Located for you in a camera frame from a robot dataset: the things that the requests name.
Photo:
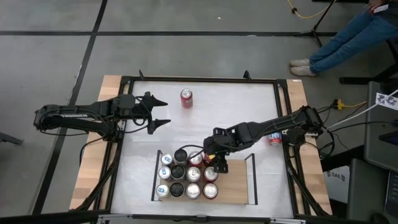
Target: concrete floor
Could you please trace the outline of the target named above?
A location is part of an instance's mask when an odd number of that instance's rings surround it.
[[[303,15],[327,6],[311,0],[292,1]],[[0,30],[93,29],[101,0],[0,0]],[[336,32],[362,4],[337,3],[319,31]],[[290,13],[281,0],[112,0],[100,31],[264,31],[309,30],[314,19]],[[22,146],[0,144],[0,217],[30,213],[54,138],[32,125],[34,111],[49,103],[67,104],[89,37],[0,36],[0,131],[24,139]],[[77,103],[97,99],[103,75],[295,78],[287,63],[317,50],[313,39],[298,37],[97,37]],[[366,100],[366,86],[338,83],[342,76],[371,77],[393,59],[385,43],[373,47],[317,78],[303,78],[310,106]],[[332,111],[327,125],[351,110]],[[364,120],[360,117],[352,121]],[[342,130],[348,147],[363,142],[364,127]],[[44,212],[67,211],[78,173],[78,151],[86,137],[66,138],[44,205]],[[327,135],[318,140],[322,146]],[[344,151],[337,143],[335,152]]]

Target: can top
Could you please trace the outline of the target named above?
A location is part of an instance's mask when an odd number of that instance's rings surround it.
[[[192,156],[198,154],[198,152],[191,152],[188,156],[188,158],[191,158]],[[192,164],[199,164],[203,160],[203,156],[201,154],[195,156],[194,158],[190,159],[190,163]]]
[[[172,157],[172,155],[166,153],[166,154],[163,154],[163,155],[162,155],[162,157],[160,158],[160,160],[162,161],[162,163],[163,163],[164,165],[170,165],[170,164],[173,162],[173,157]]]
[[[215,184],[206,184],[203,188],[203,193],[209,198],[216,197],[218,194],[217,186]]]
[[[185,161],[187,159],[187,157],[188,157],[188,154],[183,149],[179,149],[179,150],[174,152],[174,159],[177,162],[183,162],[183,161]]]
[[[157,186],[156,194],[160,198],[168,196],[168,194],[169,194],[169,186],[167,186],[165,184],[160,184],[159,186]]]
[[[170,177],[170,175],[171,175],[170,168],[162,167],[162,168],[159,169],[159,177],[161,179],[167,179],[167,178]]]
[[[189,98],[190,96],[192,96],[192,91],[189,89],[184,89],[181,91],[181,96],[184,98]]]
[[[187,171],[187,177],[190,180],[199,180],[200,170],[197,167],[191,167]]]
[[[170,193],[174,197],[179,197],[184,193],[184,186],[181,183],[174,183],[170,187]]]
[[[214,167],[207,167],[205,169],[205,177],[208,180],[215,180],[218,177],[218,173],[214,172]]]
[[[187,196],[189,198],[197,198],[200,195],[200,188],[197,184],[190,184],[187,187]]]
[[[184,175],[184,167],[182,167],[181,165],[175,165],[172,167],[172,176],[174,178],[180,178]]]

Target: white sneaker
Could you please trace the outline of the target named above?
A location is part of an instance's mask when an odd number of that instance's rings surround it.
[[[289,62],[289,65],[291,67],[309,66],[310,65],[310,59],[305,58],[305,59],[299,59],[299,60],[291,60]]]
[[[301,66],[301,67],[292,67],[290,68],[290,72],[292,75],[298,77],[314,77],[317,74],[312,73],[309,66]]]

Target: jeans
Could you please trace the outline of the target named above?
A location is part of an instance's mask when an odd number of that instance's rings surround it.
[[[356,53],[393,37],[398,37],[398,27],[390,24],[377,13],[372,16],[366,8],[329,43],[310,57],[310,70],[313,73],[325,71]]]

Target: wooden tray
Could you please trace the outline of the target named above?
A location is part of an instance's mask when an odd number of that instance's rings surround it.
[[[210,200],[207,199],[201,193],[197,199],[190,199],[184,192],[181,197],[167,197],[160,198],[160,201],[163,202],[206,202],[206,203],[233,203],[233,204],[248,204],[248,180],[246,175],[246,161],[243,159],[228,159],[228,173],[227,174],[218,174],[218,178],[213,183],[218,188],[218,195],[216,198]],[[205,166],[200,168],[201,173],[205,169]],[[180,182],[185,188],[190,184],[189,181],[181,180],[181,181],[166,181],[161,180],[160,184],[167,184],[169,187],[175,183]],[[206,184],[203,181],[203,176],[196,183],[202,189]]]

